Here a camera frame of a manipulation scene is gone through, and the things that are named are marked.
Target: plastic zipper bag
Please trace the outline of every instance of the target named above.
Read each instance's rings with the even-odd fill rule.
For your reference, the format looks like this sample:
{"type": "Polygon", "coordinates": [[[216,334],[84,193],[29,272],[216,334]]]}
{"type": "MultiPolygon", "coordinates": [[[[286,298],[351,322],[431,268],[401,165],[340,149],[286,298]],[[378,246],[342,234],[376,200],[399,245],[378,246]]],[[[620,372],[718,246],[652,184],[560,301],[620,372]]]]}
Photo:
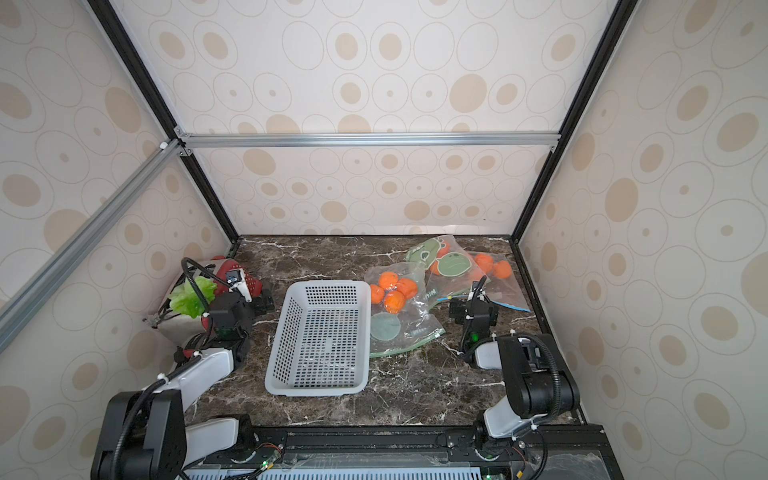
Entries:
{"type": "Polygon", "coordinates": [[[466,295],[472,282],[483,276],[475,259],[456,243],[453,235],[421,242],[408,250],[406,261],[418,262],[429,271],[426,297],[430,308],[454,296],[466,295]]]}
{"type": "Polygon", "coordinates": [[[512,265],[502,253],[467,252],[475,259],[480,270],[488,277],[485,294],[493,303],[514,310],[530,312],[523,290],[512,272],[512,265]]]}
{"type": "Polygon", "coordinates": [[[375,266],[363,279],[371,286],[372,358],[409,352],[445,333],[429,312],[422,264],[375,266]]]}

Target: beige circle pattern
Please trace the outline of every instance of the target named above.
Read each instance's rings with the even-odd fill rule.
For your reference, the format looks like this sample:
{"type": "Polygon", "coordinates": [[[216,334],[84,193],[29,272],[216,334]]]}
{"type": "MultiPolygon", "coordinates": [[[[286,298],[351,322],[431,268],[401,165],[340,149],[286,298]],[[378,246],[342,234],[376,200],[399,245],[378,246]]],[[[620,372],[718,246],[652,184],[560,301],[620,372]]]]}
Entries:
{"type": "MultiPolygon", "coordinates": [[[[134,143],[131,141],[126,145],[132,150],[134,143]]],[[[59,153],[51,148],[38,152],[56,156],[59,153]]],[[[107,163],[97,168],[109,172],[112,158],[105,160],[107,163]]],[[[70,161],[74,162],[75,157],[70,157],[70,161]]],[[[146,190],[143,198],[151,201],[139,200],[129,207],[124,217],[28,326],[31,329],[42,326],[49,331],[49,335],[36,336],[35,341],[38,347],[64,361],[50,363],[42,376],[30,376],[28,372],[15,369],[27,377],[24,378],[7,368],[2,373],[0,441],[14,442],[15,450],[18,446],[14,458],[9,458],[13,465],[47,462],[43,465],[52,466],[60,474],[57,476],[65,478],[71,472],[87,468],[101,425],[101,418],[93,419],[94,415],[104,411],[106,401],[118,390],[137,389],[151,382],[157,372],[149,365],[157,364],[173,351],[169,343],[159,340],[155,332],[146,329],[142,319],[151,313],[145,305],[170,281],[162,275],[167,274],[168,267],[178,268],[182,253],[172,253],[160,244],[146,248],[144,242],[152,238],[165,243],[164,237],[177,240],[188,235],[205,244],[199,260],[222,253],[227,248],[223,237],[211,230],[216,222],[208,213],[198,212],[202,220],[198,225],[207,225],[208,233],[205,233],[205,227],[187,227],[178,220],[184,199],[196,195],[191,183],[179,173],[179,168],[184,168],[179,161],[171,162],[146,190]],[[151,269],[157,270],[159,276],[152,275],[154,270],[151,269]],[[165,280],[157,282],[154,278],[165,280]],[[141,369],[138,379],[126,368],[141,369]]],[[[67,210],[58,208],[55,212],[67,210]]],[[[53,245],[66,240],[66,230],[62,230],[61,225],[79,218],[68,215],[59,214],[60,220],[54,217],[54,221],[48,221],[49,225],[58,225],[47,235],[53,245]]],[[[32,365],[39,360],[39,352],[34,354],[35,349],[24,347],[23,343],[19,345],[23,348],[13,353],[6,351],[6,355],[12,355],[9,357],[11,363],[32,365]]]]}
{"type": "Polygon", "coordinates": [[[766,464],[751,453],[752,432],[768,428],[745,393],[753,382],[733,373],[765,361],[768,104],[750,79],[764,70],[767,12],[645,2],[521,242],[585,412],[610,427],[627,478],[760,477],[766,464]],[[572,232],[558,243],[561,218],[572,232]],[[595,275],[607,287],[597,312],[595,275]],[[599,362],[599,348],[568,347],[598,344],[588,329],[604,343],[599,362]]]}

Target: orange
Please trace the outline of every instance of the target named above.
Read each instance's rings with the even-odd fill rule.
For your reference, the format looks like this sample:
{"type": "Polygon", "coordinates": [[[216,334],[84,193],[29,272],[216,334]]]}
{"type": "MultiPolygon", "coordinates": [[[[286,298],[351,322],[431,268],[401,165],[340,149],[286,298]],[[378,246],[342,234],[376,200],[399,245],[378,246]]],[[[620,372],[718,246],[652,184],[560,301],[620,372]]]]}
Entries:
{"type": "Polygon", "coordinates": [[[392,315],[400,313],[400,310],[406,305],[406,296],[395,290],[389,292],[384,297],[384,308],[392,315]]]}
{"type": "Polygon", "coordinates": [[[406,300],[410,300],[419,292],[419,286],[409,278],[401,278],[395,288],[398,292],[406,296],[406,300]]]}
{"type": "Polygon", "coordinates": [[[483,273],[488,273],[493,268],[493,258],[485,253],[475,255],[475,263],[478,264],[483,273]]]}
{"type": "Polygon", "coordinates": [[[497,278],[509,278],[512,275],[512,267],[508,261],[502,260],[493,266],[493,274],[496,275],[497,278]]]}
{"type": "Polygon", "coordinates": [[[384,289],[378,285],[371,285],[371,303],[381,303],[384,300],[384,289]]]}
{"type": "Polygon", "coordinates": [[[384,290],[392,290],[395,288],[398,280],[400,280],[400,277],[397,276],[397,273],[384,272],[379,277],[379,286],[384,290]]]}

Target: marble tabletop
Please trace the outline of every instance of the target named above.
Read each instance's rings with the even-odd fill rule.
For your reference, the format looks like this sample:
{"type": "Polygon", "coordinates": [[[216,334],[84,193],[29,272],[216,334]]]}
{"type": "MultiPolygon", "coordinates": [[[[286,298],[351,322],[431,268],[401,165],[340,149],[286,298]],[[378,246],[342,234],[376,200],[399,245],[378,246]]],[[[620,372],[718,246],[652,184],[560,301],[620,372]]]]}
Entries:
{"type": "MultiPolygon", "coordinates": [[[[428,237],[245,237],[235,259],[272,290],[275,311],[257,318],[245,364],[187,411],[187,423],[219,415],[250,415],[254,425],[468,425],[504,394],[500,372],[472,369],[457,357],[461,326],[448,304],[433,313],[445,335],[409,353],[371,359],[365,389],[340,397],[273,396],[264,388],[286,289],[301,280],[362,280],[372,266],[403,260],[428,237]]],[[[506,237],[457,237],[470,251],[505,253],[521,283],[506,237]]],[[[538,333],[533,313],[501,308],[498,333],[538,333]]],[[[576,422],[569,414],[562,422],[576,422]]]]}

